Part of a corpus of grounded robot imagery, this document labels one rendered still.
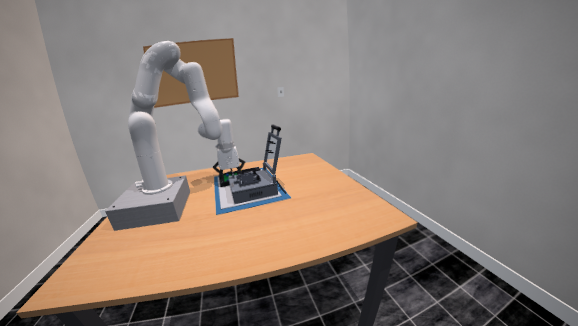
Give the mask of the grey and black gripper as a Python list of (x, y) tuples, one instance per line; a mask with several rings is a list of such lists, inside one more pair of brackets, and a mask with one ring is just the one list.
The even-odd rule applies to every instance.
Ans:
[[(219, 156), (219, 153), (222, 153), (222, 156)], [(229, 149), (218, 149), (217, 156), (218, 162), (213, 166), (213, 169), (216, 170), (216, 172), (220, 173), (221, 179), (224, 179), (223, 170), (226, 169), (237, 168), (238, 175), (241, 174), (240, 171), (243, 168), (245, 161), (238, 158), (238, 153), (235, 146)], [(242, 163), (240, 166), (239, 162)], [(218, 164), (220, 170), (217, 168)]]

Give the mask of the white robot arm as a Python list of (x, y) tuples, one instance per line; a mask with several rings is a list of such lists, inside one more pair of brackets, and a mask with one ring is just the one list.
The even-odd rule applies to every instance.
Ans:
[[(131, 97), (128, 127), (144, 180), (142, 180), (143, 182), (135, 182), (135, 186), (136, 188), (143, 187), (142, 192), (147, 195), (161, 193), (173, 185), (166, 176), (156, 125), (152, 118), (154, 105), (158, 100), (163, 71), (186, 85), (190, 102), (197, 109), (203, 121), (198, 127), (199, 134), (207, 139), (217, 139), (218, 144), (215, 147), (219, 149), (229, 149), (235, 146), (231, 121), (228, 119), (220, 120), (209, 97), (201, 66), (195, 62), (187, 63), (184, 66), (185, 64), (180, 60), (178, 45), (171, 41), (162, 41), (151, 46), (140, 62)], [(165, 65), (167, 66), (165, 67)], [(163, 69), (163, 67), (165, 68)], [(150, 108), (142, 109), (141, 107)], [(132, 117), (130, 118), (130, 116)]]

